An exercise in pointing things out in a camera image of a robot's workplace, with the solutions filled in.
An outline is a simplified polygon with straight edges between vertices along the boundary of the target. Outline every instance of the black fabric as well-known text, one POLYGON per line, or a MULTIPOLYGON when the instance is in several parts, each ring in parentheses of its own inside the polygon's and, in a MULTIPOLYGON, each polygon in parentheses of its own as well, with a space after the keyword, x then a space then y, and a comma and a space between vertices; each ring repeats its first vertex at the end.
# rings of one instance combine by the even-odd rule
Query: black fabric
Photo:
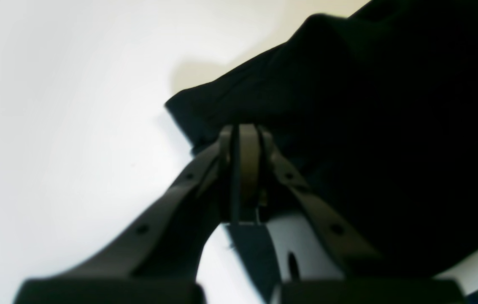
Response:
POLYGON ((267 227, 263 225, 228 225, 227 233, 241 257, 252 283, 268 303, 274 286, 281 283, 276 251, 267 227))
POLYGON ((166 108, 197 154, 265 125, 325 200, 430 276, 478 250, 478 0, 374 0, 315 14, 285 43, 166 108))

